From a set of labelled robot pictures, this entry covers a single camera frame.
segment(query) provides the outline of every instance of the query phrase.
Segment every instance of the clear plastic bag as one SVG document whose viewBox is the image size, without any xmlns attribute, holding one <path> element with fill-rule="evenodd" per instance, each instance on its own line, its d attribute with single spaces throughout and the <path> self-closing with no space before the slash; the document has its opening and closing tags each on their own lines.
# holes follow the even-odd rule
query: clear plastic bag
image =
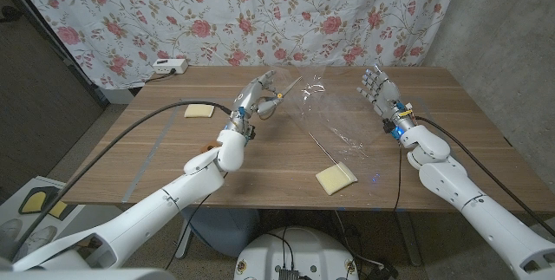
<svg viewBox="0 0 555 280">
<path fill-rule="evenodd" d="M 278 88 L 303 77 L 282 107 L 330 157 L 330 164 L 343 162 L 359 179 L 375 175 L 372 143 L 383 134 L 382 123 L 372 105 L 356 91 L 360 84 L 344 77 L 352 70 L 335 72 L 319 66 L 277 70 Z"/>
</svg>

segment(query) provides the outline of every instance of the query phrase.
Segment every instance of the floral curtain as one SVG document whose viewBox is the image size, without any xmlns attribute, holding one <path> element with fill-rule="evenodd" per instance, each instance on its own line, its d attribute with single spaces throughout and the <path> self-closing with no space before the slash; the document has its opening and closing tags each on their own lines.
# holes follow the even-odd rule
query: floral curtain
<svg viewBox="0 0 555 280">
<path fill-rule="evenodd" d="M 89 78 L 190 65 L 417 65 L 450 0 L 32 0 Z"/>
</svg>

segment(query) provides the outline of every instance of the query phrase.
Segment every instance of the white robotic arm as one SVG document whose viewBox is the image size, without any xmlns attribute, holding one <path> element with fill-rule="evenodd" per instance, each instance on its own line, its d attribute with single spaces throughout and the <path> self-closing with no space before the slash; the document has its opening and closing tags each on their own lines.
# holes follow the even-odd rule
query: white robotic arm
<svg viewBox="0 0 555 280">
<path fill-rule="evenodd" d="M 65 238 L 58 239 L 14 263 L 13 271 L 40 266 L 47 270 L 117 268 L 183 208 L 204 198 L 224 184 L 222 173 L 237 171 L 243 164 L 244 148 L 254 138 L 249 125 L 252 113 L 268 118 L 284 95 L 300 80 L 282 93 L 269 88 L 274 71 L 255 78 L 239 94 L 232 107 L 230 121 L 219 134 L 220 147 L 214 147 L 189 160 L 185 174 L 162 187 L 117 218 Z M 274 97 L 261 97 L 263 90 Z M 83 259 L 78 246 L 90 249 Z"/>
<path fill-rule="evenodd" d="M 410 165 L 419 170 L 422 184 L 459 210 L 503 258 L 519 279 L 555 278 L 555 244 L 543 239 L 488 197 L 450 155 L 446 141 L 416 126 L 412 106 L 400 102 L 399 90 L 377 66 L 362 77 L 367 90 L 358 92 L 374 104 L 391 133 L 406 148 Z"/>
</svg>

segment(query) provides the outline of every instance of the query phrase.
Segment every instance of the concrete wall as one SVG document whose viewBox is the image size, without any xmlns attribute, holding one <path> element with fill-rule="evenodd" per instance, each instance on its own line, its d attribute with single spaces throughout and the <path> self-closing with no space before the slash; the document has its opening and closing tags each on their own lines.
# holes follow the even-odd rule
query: concrete wall
<svg viewBox="0 0 555 280">
<path fill-rule="evenodd" d="M 452 0 L 423 65 L 449 69 L 555 193 L 555 0 Z"/>
</svg>

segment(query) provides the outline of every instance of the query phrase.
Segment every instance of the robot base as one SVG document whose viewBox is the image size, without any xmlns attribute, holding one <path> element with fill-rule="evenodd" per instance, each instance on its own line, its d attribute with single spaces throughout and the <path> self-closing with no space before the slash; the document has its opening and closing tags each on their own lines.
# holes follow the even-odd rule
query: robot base
<svg viewBox="0 0 555 280">
<path fill-rule="evenodd" d="M 270 233 L 282 237 L 284 228 Z M 327 234 L 311 228 L 292 226 L 287 227 L 284 239 L 293 250 L 294 270 L 298 271 L 298 276 L 307 276 L 312 280 L 342 280 L 350 267 L 349 280 L 358 280 L 356 267 L 351 264 L 353 257 L 342 244 Z M 239 255 L 233 279 L 281 280 L 279 271 L 284 266 L 284 250 L 285 267 L 291 270 L 291 253 L 287 244 L 284 247 L 285 249 L 280 238 L 268 234 L 258 237 Z"/>
</svg>

